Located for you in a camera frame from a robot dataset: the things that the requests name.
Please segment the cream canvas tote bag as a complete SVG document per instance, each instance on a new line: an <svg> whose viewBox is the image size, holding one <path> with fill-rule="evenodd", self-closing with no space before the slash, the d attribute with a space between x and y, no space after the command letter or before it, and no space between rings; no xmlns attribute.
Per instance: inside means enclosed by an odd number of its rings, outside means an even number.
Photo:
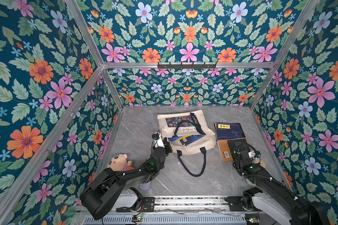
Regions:
<svg viewBox="0 0 338 225"><path fill-rule="evenodd" d="M170 142L172 151L177 155L183 168L193 177L202 176L207 164L207 151L215 148L217 144L216 134L209 129L203 111L161 114L157 116L157 120L162 138L166 137L169 140L171 137L178 136L204 136L189 146L183 146L179 141ZM203 155L203 166L200 173L194 174L187 168L181 157L183 155L196 155L199 153Z"/></svg>

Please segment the blue cover book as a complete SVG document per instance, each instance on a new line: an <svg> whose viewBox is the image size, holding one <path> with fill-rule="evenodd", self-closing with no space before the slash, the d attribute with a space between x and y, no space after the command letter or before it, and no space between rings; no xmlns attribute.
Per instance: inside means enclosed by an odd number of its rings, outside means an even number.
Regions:
<svg viewBox="0 0 338 225"><path fill-rule="evenodd" d="M197 140L203 138L203 135L192 135L192 136L184 136L183 138L179 139L179 142L183 146L189 146L190 144L196 142Z"/></svg>

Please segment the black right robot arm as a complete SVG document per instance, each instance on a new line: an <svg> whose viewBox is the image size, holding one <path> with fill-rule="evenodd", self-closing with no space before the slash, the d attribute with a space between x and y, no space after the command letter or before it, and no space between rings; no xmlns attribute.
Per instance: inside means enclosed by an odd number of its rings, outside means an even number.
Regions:
<svg viewBox="0 0 338 225"><path fill-rule="evenodd" d="M233 167L254 185L243 192L241 204L246 210L260 210L281 225L328 225L325 208L294 194L255 162L261 154L252 145L236 142L231 148Z"/></svg>

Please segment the navy book yellow label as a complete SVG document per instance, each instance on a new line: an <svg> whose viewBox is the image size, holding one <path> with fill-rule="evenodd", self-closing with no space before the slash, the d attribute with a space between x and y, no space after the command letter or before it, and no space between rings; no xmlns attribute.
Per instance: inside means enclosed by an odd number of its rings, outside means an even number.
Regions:
<svg viewBox="0 0 338 225"><path fill-rule="evenodd" d="M244 131L240 123L215 123L217 140L230 140L245 138Z"/></svg>

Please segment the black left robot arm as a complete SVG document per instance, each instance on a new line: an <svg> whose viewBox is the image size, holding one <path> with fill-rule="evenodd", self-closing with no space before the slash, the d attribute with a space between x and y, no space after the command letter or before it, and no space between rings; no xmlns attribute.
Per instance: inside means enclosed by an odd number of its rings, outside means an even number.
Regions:
<svg viewBox="0 0 338 225"><path fill-rule="evenodd" d="M95 220L102 219L112 210L123 190L154 180L170 153L172 148L168 139L157 138L153 141L150 158L138 168L128 171L104 169L81 193L82 205Z"/></svg>

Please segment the brown cover book barcode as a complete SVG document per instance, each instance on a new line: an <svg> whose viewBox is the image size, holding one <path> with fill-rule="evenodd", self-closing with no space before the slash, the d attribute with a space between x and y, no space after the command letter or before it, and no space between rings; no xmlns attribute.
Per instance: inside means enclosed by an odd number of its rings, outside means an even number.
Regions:
<svg viewBox="0 0 338 225"><path fill-rule="evenodd" d="M233 161L234 150L237 149L242 143L247 143L246 138L218 140L218 148L221 153L222 161Z"/></svg>

